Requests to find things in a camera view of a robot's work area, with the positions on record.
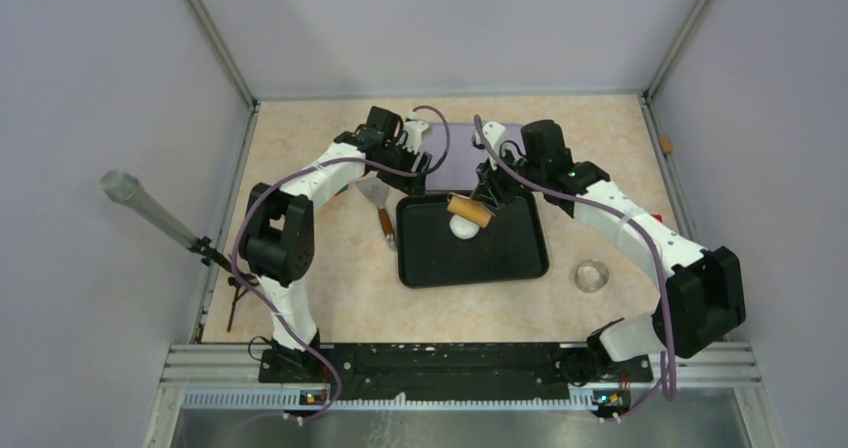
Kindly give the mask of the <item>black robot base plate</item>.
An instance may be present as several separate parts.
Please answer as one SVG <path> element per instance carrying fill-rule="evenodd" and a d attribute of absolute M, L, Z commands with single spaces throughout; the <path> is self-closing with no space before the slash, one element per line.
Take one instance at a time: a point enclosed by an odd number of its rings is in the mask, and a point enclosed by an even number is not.
<path fill-rule="evenodd" d="M 651 382 L 647 356 L 611 362 L 583 344 L 337 343 L 314 354 L 265 349 L 262 383 L 339 387 L 343 401 L 531 401 L 566 399 L 591 383 Z"/>

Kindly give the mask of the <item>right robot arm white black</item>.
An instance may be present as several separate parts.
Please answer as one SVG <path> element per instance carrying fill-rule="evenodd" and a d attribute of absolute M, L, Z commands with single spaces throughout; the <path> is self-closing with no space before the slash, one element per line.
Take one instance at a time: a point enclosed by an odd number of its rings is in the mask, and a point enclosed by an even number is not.
<path fill-rule="evenodd" d="M 472 143 L 488 158 L 477 168 L 473 200 L 495 214 L 520 195 L 540 193 L 606 236 L 659 292 L 653 311 L 589 335 L 586 365 L 594 377 L 612 380 L 627 361 L 646 355 L 689 359 L 746 321 L 741 263 L 733 251 L 685 238 L 633 202 L 599 166 L 575 161 L 556 122 L 535 121 L 520 133 L 523 151 L 514 154 L 504 125 L 474 119 Z"/>

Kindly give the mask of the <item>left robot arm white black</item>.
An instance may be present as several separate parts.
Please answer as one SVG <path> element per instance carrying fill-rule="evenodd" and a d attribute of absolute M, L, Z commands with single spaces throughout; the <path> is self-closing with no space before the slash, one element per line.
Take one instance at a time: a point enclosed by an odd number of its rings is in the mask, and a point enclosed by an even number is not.
<path fill-rule="evenodd" d="M 246 262 L 271 310 L 271 350 L 297 381 L 319 372 L 318 328 L 308 306 L 305 275 L 315 255 L 315 214 L 368 173 L 405 194 L 421 194 L 432 157 L 422 151 L 431 124 L 374 106 L 352 131 L 336 136 L 311 164 L 250 194 L 232 261 Z"/>

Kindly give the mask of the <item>black baking tray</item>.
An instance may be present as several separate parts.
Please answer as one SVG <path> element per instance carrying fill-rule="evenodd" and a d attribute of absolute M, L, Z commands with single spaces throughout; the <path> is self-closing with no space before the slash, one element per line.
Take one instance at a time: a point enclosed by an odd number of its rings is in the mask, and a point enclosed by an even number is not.
<path fill-rule="evenodd" d="M 540 278 L 550 262 L 535 198 L 521 195 L 468 240 L 449 228 L 448 194 L 404 197 L 395 209 L 397 270 L 412 289 Z"/>

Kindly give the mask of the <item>wooden dough roller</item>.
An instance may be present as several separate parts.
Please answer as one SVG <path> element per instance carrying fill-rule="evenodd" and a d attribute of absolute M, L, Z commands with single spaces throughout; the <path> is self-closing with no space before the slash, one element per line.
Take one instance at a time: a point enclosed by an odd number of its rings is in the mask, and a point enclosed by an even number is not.
<path fill-rule="evenodd" d="M 456 193 L 448 196 L 447 210 L 480 228 L 486 228 L 494 217 L 482 203 Z"/>

